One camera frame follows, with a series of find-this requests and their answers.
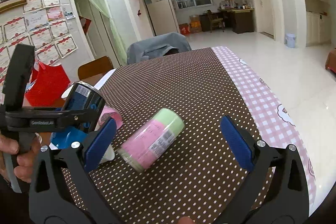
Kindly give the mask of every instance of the human hand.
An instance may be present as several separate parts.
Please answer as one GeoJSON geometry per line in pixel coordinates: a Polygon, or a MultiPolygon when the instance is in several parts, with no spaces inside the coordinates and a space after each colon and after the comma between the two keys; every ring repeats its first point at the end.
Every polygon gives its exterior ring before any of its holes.
{"type": "Polygon", "coordinates": [[[184,216],[180,218],[177,224],[195,224],[195,222],[191,218],[184,216]]]}
{"type": "MultiPolygon", "coordinates": [[[[40,151],[41,144],[38,138],[34,138],[31,143],[31,150],[27,153],[18,155],[17,163],[18,166],[14,168],[14,174],[19,179],[30,183],[31,175],[33,173],[34,160],[37,153],[40,151]]],[[[3,159],[3,154],[8,153],[10,155],[16,155],[19,151],[18,142],[0,134],[0,175],[2,175],[6,180],[9,181],[9,177],[6,171],[5,162],[3,159]]]]}

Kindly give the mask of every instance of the green lid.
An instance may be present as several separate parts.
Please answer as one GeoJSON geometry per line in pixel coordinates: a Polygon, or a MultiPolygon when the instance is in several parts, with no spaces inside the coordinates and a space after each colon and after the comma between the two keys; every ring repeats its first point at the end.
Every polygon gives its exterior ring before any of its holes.
{"type": "Polygon", "coordinates": [[[184,123],[179,115],[167,108],[160,109],[153,119],[167,126],[175,136],[178,136],[184,128],[184,123]]]}

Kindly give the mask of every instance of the metal screw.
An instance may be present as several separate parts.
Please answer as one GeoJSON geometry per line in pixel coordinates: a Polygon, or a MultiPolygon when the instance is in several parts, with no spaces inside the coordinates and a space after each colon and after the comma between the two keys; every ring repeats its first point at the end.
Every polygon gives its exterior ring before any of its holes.
{"type": "Polygon", "coordinates": [[[266,143],[263,140],[257,141],[257,146],[264,147],[266,143]]]}
{"type": "Polygon", "coordinates": [[[288,148],[289,148],[289,150],[291,150],[291,151],[295,151],[295,150],[296,150],[296,146],[293,145],[293,144],[290,144],[288,148]]]}
{"type": "Polygon", "coordinates": [[[45,152],[45,151],[47,151],[48,150],[48,146],[47,145],[43,145],[42,147],[41,147],[41,152],[45,152]]]}
{"type": "Polygon", "coordinates": [[[71,147],[72,147],[72,148],[78,148],[80,145],[81,145],[80,142],[73,142],[73,143],[71,144],[71,147]]]}

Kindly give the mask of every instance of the refrigerator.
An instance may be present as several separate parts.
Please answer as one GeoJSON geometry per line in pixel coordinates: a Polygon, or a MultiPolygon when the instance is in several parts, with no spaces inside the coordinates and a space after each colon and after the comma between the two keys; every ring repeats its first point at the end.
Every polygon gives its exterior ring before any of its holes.
{"type": "Polygon", "coordinates": [[[180,32],[172,0],[144,0],[155,35],[180,32]]]}

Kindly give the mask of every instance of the white tiled floor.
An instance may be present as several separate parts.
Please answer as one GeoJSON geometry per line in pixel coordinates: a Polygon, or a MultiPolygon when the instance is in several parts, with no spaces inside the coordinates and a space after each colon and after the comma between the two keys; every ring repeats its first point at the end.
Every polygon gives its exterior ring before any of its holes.
{"type": "Polygon", "coordinates": [[[314,209],[336,180],[336,75],[325,70],[331,45],[291,49],[259,33],[201,32],[193,50],[226,46],[263,78],[295,122],[316,177],[314,209]]]}

